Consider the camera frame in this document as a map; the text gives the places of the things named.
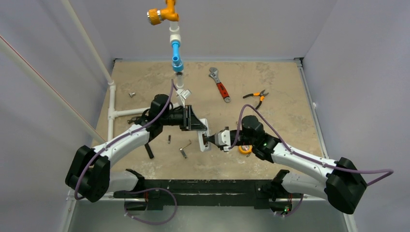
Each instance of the red wrench handle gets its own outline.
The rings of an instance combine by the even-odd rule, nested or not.
[[[218,83],[217,86],[218,86],[219,92],[220,92],[220,94],[222,95],[222,97],[223,97],[224,99],[225,99],[225,98],[228,98],[228,97],[229,97],[229,94],[228,94],[228,91],[225,89],[225,86],[223,86],[222,83]]]

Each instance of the white wall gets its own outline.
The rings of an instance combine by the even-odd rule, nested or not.
[[[83,0],[116,58],[169,59],[169,22],[152,26],[146,12],[163,0]],[[178,0],[181,55],[191,59],[304,57],[336,0]]]
[[[359,203],[363,232],[410,227],[409,25],[408,0],[338,0],[303,61],[329,156],[395,170]]]
[[[112,58],[86,18],[111,68]],[[107,83],[59,0],[2,1],[0,34],[96,125]],[[0,80],[0,231],[55,232],[68,192],[65,175],[90,136],[3,53]]]

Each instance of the blue pipe fitting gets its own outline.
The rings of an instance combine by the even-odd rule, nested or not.
[[[172,56],[172,69],[174,72],[182,72],[184,70],[184,63],[181,60],[181,56],[179,55],[179,46],[180,43],[178,41],[173,41],[171,43],[173,49],[173,56]]]

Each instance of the yellow faucet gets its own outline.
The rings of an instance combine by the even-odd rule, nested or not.
[[[152,25],[160,24],[162,21],[166,19],[174,22],[179,21],[179,15],[175,12],[176,0],[165,0],[165,3],[167,4],[166,8],[162,10],[154,8],[146,13],[148,21]]]

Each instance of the pliers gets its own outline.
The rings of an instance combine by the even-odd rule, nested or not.
[[[265,92],[265,89],[262,90],[260,93],[247,94],[247,95],[243,96],[243,98],[247,98],[247,97],[251,97],[251,96],[260,96],[261,98],[259,98],[259,104],[258,104],[258,106],[256,106],[256,109],[259,109],[259,107],[261,106],[262,101],[264,100],[265,96],[269,94],[269,93],[264,93],[264,92]]]

